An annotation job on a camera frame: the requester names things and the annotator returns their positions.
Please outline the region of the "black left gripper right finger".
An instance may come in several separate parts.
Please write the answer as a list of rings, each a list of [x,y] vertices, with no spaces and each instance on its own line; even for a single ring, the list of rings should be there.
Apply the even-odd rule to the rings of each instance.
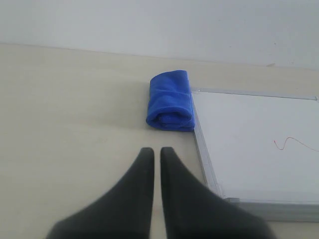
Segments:
[[[215,195],[172,147],[160,151],[160,179],[169,239],[274,239],[267,223]]]

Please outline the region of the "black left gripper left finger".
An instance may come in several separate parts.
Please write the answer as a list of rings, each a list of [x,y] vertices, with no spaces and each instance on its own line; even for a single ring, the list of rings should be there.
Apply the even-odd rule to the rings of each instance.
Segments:
[[[49,239],[148,239],[155,156],[144,147],[124,176],[101,198],[57,222]]]

